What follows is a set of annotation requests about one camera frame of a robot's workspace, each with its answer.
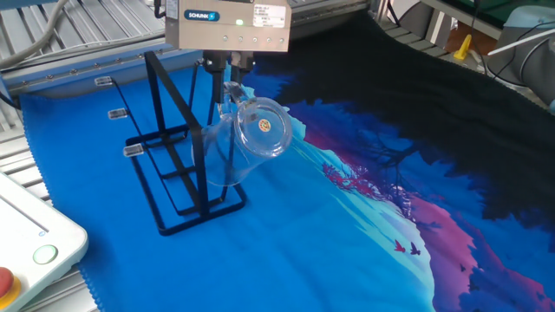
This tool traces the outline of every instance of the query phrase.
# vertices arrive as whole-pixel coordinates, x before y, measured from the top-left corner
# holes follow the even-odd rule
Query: transparent cup
[[[274,100],[248,98],[235,82],[226,83],[225,97],[220,122],[202,130],[206,179],[219,186],[240,183],[254,168],[284,153],[292,139],[290,117]]]

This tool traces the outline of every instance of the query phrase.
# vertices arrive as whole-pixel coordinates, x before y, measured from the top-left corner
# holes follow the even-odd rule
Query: red emergency stop button
[[[17,299],[21,291],[21,283],[10,270],[0,268],[0,309],[7,308]]]

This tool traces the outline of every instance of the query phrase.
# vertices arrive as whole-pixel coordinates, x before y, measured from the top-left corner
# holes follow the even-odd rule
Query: black metal frame
[[[167,71],[163,68],[160,60],[156,57],[156,54],[153,52],[146,52],[145,53],[145,62],[147,65],[147,74],[148,74],[148,82],[150,83],[151,94],[153,97],[153,104],[154,104],[154,112],[156,113],[156,121],[158,124],[158,131],[154,133],[147,133],[142,134],[138,125],[134,121],[133,115],[131,114],[129,107],[126,103],[127,110],[129,115],[131,116],[132,120],[134,121],[135,126],[139,132],[139,136],[128,139],[126,141],[127,146],[133,146],[137,144],[141,144],[143,150],[149,156],[153,166],[160,178],[162,185],[166,190],[166,194],[169,197],[170,201],[172,202],[173,208],[176,213],[180,216],[187,216],[194,213],[198,213],[199,216],[197,218],[188,220],[182,224],[175,225],[173,227],[167,228],[164,224],[162,216],[160,215],[160,209],[156,204],[156,200],[151,192],[150,186],[148,181],[145,177],[142,167],[140,166],[139,160],[137,160],[138,155],[130,157],[135,171],[140,180],[140,184],[142,186],[143,192],[147,196],[148,203],[150,205],[152,214],[158,226],[158,231],[162,236],[169,236],[175,234],[179,231],[183,231],[185,229],[191,228],[195,225],[202,224],[206,221],[212,220],[217,217],[224,216],[228,213],[238,211],[245,206],[246,203],[246,194],[241,185],[235,185],[233,189],[238,194],[240,198],[240,202],[235,205],[230,205],[224,208],[219,208],[217,210],[212,210],[212,208],[217,208],[218,205],[222,204],[225,201],[225,197],[227,195],[228,187],[223,187],[222,193],[218,198],[210,200],[208,198],[208,185],[206,182],[206,168],[205,168],[205,157],[204,157],[204,144],[202,140],[202,127],[193,115],[193,111],[191,110],[191,106],[193,105],[193,92],[195,89],[196,84],[196,74],[198,66],[200,65],[199,62],[195,64],[195,69],[193,71],[194,77],[191,86],[191,97],[189,99],[190,105],[188,106],[183,97],[181,96],[178,89],[173,84],[172,80],[170,79]],[[212,115],[215,108],[216,101],[221,102],[223,98],[222,93],[222,82],[223,82],[223,70],[217,71],[216,73],[207,70],[212,74],[212,78],[214,80],[214,90],[212,91],[212,100],[210,104],[210,117],[208,124],[212,123]],[[162,103],[160,99],[160,90],[158,85],[158,79],[162,82],[164,87],[166,88],[167,92],[172,97],[173,102],[183,115],[183,118],[186,121],[185,125],[166,128],[166,122],[164,120],[164,114],[162,111]],[[183,161],[181,160],[180,156],[178,155],[175,144],[179,143],[180,141],[187,138],[187,135],[191,133],[191,139],[193,141],[193,159],[194,159],[194,166],[185,167]],[[160,170],[158,169],[156,162],[152,154],[150,153],[150,149],[163,147],[166,148],[167,152],[172,159],[175,168],[177,169],[175,172],[171,172],[168,174],[161,174]],[[193,180],[189,176],[190,173],[196,173],[197,179],[197,186],[193,183]],[[193,201],[193,206],[186,208],[186,209],[178,209],[175,205],[173,198],[166,187],[165,180],[168,179],[177,179],[181,178],[186,191],[188,192],[191,200]]]

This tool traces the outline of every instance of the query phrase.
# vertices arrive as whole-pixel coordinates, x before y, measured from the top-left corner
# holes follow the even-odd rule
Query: blue cloth
[[[11,10],[24,8],[26,6],[37,5],[41,3],[54,3],[56,0],[3,0],[0,2],[0,10]]]
[[[171,76],[188,99],[192,71]],[[193,111],[201,123],[210,79],[199,71]],[[122,90],[141,131],[154,131],[147,82]],[[165,90],[162,101],[167,125],[183,123]],[[395,253],[394,235],[384,235],[412,231],[419,237],[415,226],[402,219],[398,231],[385,221],[378,228],[377,218],[397,212],[331,183],[322,163],[338,158],[304,142],[298,120],[288,152],[243,183],[249,197],[243,210],[162,237],[131,160],[122,155],[125,140],[137,132],[129,118],[107,117],[107,111],[123,107],[115,89],[66,100],[22,96],[21,102],[29,146],[53,205],[89,234],[80,269],[102,312],[432,309],[429,255]],[[190,155],[187,148],[180,148],[183,159]],[[167,155],[155,158],[163,172],[172,170]],[[176,224],[181,219],[156,183],[147,156],[140,161],[164,219],[168,226]],[[185,203],[179,187],[177,181],[170,191]],[[394,256],[400,258],[392,261]]]

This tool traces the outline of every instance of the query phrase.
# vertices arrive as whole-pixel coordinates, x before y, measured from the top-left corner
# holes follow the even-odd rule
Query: white control panel
[[[287,52],[287,0],[166,0],[166,43],[177,49]]]
[[[0,172],[0,311],[17,312],[78,263],[87,232]]]

